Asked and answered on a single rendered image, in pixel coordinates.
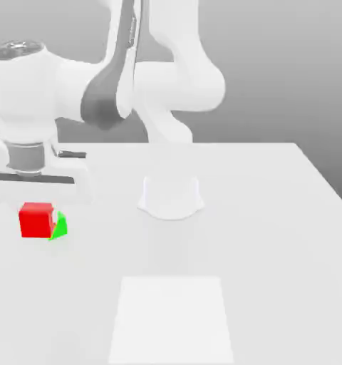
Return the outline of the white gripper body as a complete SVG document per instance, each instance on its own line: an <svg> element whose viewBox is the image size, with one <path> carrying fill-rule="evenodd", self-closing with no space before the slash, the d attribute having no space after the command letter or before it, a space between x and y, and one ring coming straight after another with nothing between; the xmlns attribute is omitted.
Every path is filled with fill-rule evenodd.
<svg viewBox="0 0 342 365"><path fill-rule="evenodd" d="M0 202L45 202L53 205L89 204L93 192L87 176L20 176L0 173Z"/></svg>

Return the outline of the small red cube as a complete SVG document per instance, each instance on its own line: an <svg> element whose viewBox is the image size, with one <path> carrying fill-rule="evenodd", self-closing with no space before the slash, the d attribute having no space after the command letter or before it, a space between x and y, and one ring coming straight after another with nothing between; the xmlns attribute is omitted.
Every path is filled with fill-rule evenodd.
<svg viewBox="0 0 342 365"><path fill-rule="evenodd" d="M25 202L19 210L21 236L50 238L53 228L53 205L47 202Z"/></svg>

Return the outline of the small green cube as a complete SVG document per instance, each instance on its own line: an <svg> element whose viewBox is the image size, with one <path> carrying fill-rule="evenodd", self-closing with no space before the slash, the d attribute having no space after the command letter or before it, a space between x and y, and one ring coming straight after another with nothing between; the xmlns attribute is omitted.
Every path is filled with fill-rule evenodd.
<svg viewBox="0 0 342 365"><path fill-rule="evenodd" d="M55 225L53 226L51 236L49 237L49 240L54 240L59 237L62 237L68 233L68 226L66 222L66 216L58 211L57 212L57 221Z"/></svg>

